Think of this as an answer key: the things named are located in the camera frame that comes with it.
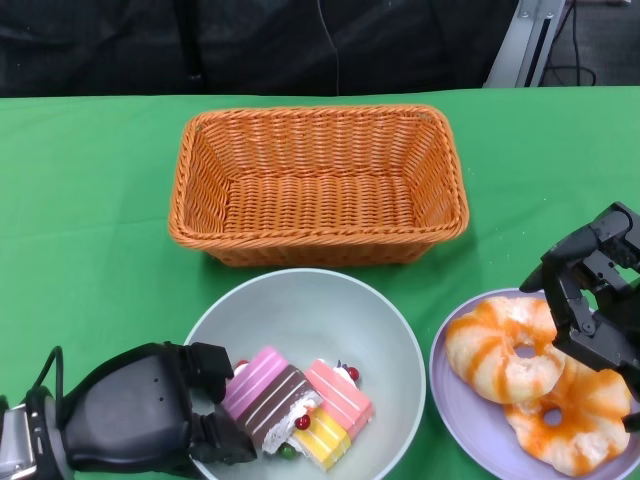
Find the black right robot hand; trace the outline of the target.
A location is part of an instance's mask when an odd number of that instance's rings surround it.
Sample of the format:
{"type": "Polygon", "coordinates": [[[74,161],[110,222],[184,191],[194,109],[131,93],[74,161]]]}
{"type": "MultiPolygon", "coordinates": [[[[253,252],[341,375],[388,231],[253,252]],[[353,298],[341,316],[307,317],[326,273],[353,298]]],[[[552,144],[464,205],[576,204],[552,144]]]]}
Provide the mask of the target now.
{"type": "Polygon", "coordinates": [[[611,369],[639,398],[639,215],[614,202],[557,242],[521,284],[542,290],[557,334],[553,345],[587,367],[611,369]]]}

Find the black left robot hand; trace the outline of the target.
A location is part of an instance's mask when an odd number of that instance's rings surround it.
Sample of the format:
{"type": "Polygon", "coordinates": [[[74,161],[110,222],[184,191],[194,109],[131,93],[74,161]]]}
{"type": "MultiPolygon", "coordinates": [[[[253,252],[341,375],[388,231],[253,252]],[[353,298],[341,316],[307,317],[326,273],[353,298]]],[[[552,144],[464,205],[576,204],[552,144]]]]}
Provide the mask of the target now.
{"type": "Polygon", "coordinates": [[[220,404],[234,372],[225,348],[148,343],[92,371],[65,396],[59,428],[77,471],[194,478],[195,464],[256,460],[220,404]]]}

